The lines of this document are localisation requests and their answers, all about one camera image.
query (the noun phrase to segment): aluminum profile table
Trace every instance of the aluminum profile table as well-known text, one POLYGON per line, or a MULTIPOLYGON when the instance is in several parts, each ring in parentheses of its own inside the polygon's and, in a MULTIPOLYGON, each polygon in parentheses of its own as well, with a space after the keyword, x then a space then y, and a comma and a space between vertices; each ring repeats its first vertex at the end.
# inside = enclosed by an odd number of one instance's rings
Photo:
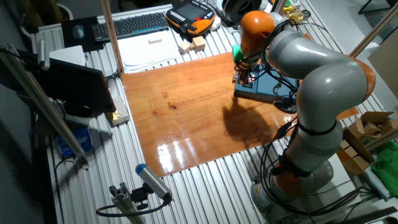
MULTIPOLYGON (((171 5, 166 5, 121 12, 114 14, 113 19, 165 12, 170 8, 171 5)), ((307 9, 312 14, 308 22, 325 26, 307 0, 302 1, 302 9, 307 9)), ((98 21, 104 23, 104 17, 99 16, 98 21)), ((333 37, 323 29, 310 25, 300 26, 298 29, 308 33, 316 43, 341 52, 333 37)), ((177 48, 183 40, 172 29, 169 29, 169 34, 174 37, 175 48, 177 48)), ((50 51, 64 48, 60 24, 39 28, 39 33, 32 36, 34 52, 36 52, 35 43, 41 39, 47 41, 50 51)), ((175 60, 153 69, 231 52, 234 44, 239 45, 239 33, 221 26, 220 29, 207 35, 205 41, 204 51, 197 53, 190 51, 186 55, 179 55, 175 60)), ((111 44, 106 44, 103 50, 87 53, 86 56, 88 67, 102 70, 105 76, 116 71, 111 44)), ((108 85, 127 103, 120 78, 108 80, 108 85)), ((357 116, 361 116, 366 111, 384 110, 374 94, 357 108, 359 110, 357 116)), ((353 121, 354 118, 346 118, 341 122, 343 126, 349 126, 353 121)), ((134 122, 130 120, 111 127, 106 115, 102 114, 91 119, 90 129, 97 130, 91 132, 95 148, 87 153, 90 168, 84 170, 81 167, 75 167, 72 162, 61 164, 57 169, 59 188, 55 185, 53 167, 60 162, 60 158, 56 152, 50 148, 47 149, 58 223, 129 223, 127 218, 99 217, 95 210, 112 204, 111 194, 108 191, 110 185, 125 182, 130 190, 142 186, 142 180, 136 175, 135 167, 137 164, 144 163, 144 157, 134 122)), ((285 141, 275 142, 271 156, 276 157, 276 153, 281 154, 285 147, 285 141)), ((172 190, 175 201, 171 203, 171 206, 159 212, 144 215, 146 222, 265 223, 250 196, 251 180, 259 173, 263 150, 262 146, 254 147, 163 177, 165 184, 172 190)), ((161 203, 156 196, 150 196, 148 202, 150 208, 158 207, 161 203)), ((292 215, 282 222, 308 223, 308 218, 292 215)))

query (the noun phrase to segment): gray robot arm segment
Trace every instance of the gray robot arm segment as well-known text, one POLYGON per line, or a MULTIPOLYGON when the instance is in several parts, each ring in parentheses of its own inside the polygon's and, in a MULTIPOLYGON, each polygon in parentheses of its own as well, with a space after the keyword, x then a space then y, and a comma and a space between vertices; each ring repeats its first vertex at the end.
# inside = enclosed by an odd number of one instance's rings
MULTIPOLYGON (((343 140, 342 127, 336 117, 364 100, 367 76, 353 59, 318 45, 294 30, 282 31, 275 37, 267 60, 281 75, 303 80, 296 100, 299 126, 283 161, 294 165, 288 169, 298 169, 299 172, 291 171, 300 178, 301 194, 307 194, 323 187, 333 177, 327 160, 343 140)), ((286 186, 281 183, 283 178, 275 176, 274 180, 284 194, 293 195, 283 189, 286 186)))

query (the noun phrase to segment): small wooden block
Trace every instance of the small wooden block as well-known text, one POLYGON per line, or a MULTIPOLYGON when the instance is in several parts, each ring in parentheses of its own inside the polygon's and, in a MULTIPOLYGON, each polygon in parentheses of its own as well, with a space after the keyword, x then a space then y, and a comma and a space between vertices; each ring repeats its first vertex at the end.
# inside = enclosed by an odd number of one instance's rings
POLYGON ((192 39, 192 43, 195 44, 195 51, 196 52, 204 50, 205 47, 206 47, 206 42, 205 42, 205 40, 203 39, 202 36, 193 38, 192 39))
POLYGON ((349 144, 348 144, 347 141, 343 140, 343 141, 341 142, 340 146, 341 146, 343 149, 346 149, 346 148, 349 147, 349 144))
POLYGON ((358 155, 358 153, 351 146, 348 147, 347 149, 345 149, 345 151, 347 152, 347 154, 349 156, 351 156, 351 158, 354 158, 354 157, 356 157, 356 155, 358 155))
POLYGON ((159 43, 161 41, 162 41, 162 39, 149 39, 149 44, 156 44, 156 43, 159 43))
POLYGON ((190 44, 186 41, 178 45, 178 51, 180 51, 182 55, 188 53, 189 50, 190 50, 190 44))

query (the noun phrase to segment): white paper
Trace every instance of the white paper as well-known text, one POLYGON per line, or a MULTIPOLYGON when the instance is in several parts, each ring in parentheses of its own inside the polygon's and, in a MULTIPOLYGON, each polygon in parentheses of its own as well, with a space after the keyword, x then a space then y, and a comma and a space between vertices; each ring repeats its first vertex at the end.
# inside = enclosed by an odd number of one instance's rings
POLYGON ((85 66, 86 63, 85 54, 83 53, 83 47, 81 47, 81 45, 51 51, 50 58, 81 66, 85 66))
POLYGON ((172 38, 166 30, 118 40, 125 71, 140 72, 174 60, 178 49, 172 38), (162 39, 162 41, 150 44, 150 39, 162 39))

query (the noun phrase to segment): wooden pole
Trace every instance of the wooden pole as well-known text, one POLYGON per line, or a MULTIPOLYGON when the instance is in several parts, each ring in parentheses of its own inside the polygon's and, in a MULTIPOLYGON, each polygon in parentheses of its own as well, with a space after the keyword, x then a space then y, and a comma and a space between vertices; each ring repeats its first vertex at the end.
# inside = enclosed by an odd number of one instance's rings
POLYGON ((104 11, 104 17, 106 22, 106 28, 108 29, 109 38, 111 39, 113 54, 116 59, 116 65, 118 66, 119 73, 124 72, 122 57, 120 56, 120 50, 118 45, 118 38, 116 37, 116 31, 112 20, 112 12, 109 6, 108 0, 101 0, 102 10, 104 11))

